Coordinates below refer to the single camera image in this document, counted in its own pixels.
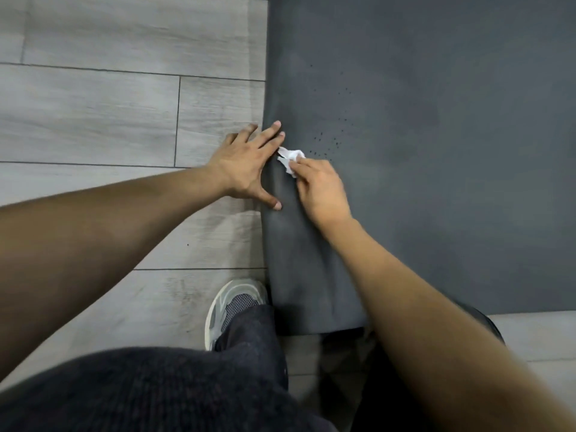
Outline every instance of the leg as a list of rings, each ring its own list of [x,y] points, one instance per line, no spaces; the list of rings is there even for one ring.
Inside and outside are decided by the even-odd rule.
[[[266,289],[251,279],[227,283],[212,303],[206,321],[208,350],[251,373],[288,389],[286,358],[276,336],[274,308]]]
[[[458,302],[456,304],[502,340],[498,328],[482,312],[468,305]],[[352,432],[368,430],[371,425],[379,424],[383,410],[386,410],[386,415],[399,416],[398,422],[391,424],[402,425],[402,429],[422,432],[437,430],[422,411],[420,403],[404,385],[380,345],[376,347],[373,359],[362,392],[362,401],[354,417]]]

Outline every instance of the forearm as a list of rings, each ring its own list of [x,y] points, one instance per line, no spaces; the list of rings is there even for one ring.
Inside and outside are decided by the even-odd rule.
[[[0,208],[0,379],[223,189],[198,168]]]
[[[325,233],[391,361],[450,430],[572,430],[572,415],[486,328],[349,221]]]

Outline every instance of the hand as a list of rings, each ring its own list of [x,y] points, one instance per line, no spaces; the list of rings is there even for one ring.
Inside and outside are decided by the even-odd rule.
[[[297,176],[304,210],[323,234],[352,218],[344,185],[330,162],[298,158],[297,162],[290,161],[290,168]]]
[[[248,124],[240,133],[226,136],[206,165],[223,178],[226,195],[256,199],[277,211],[282,209],[277,198],[266,192],[260,183],[264,164],[284,141],[284,132],[277,134],[280,126],[276,121],[251,141],[248,139],[258,127],[256,124]]]

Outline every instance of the left hand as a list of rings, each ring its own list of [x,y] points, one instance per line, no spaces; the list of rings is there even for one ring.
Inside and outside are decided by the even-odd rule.
[[[257,124],[248,124],[240,133],[229,133],[223,144],[212,155],[208,168],[223,177],[226,194],[237,199],[256,199],[274,210],[282,209],[276,197],[260,183],[266,161],[284,141],[284,132],[278,133],[281,123],[276,121],[253,140]]]

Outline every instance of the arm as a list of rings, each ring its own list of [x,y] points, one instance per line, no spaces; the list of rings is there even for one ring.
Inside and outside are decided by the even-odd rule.
[[[197,210],[225,195],[280,209],[260,184],[279,128],[228,135],[204,167],[0,208],[0,380]]]
[[[492,333],[364,231],[327,161],[290,166],[308,216],[346,264],[385,351],[439,425],[576,430],[568,409]]]

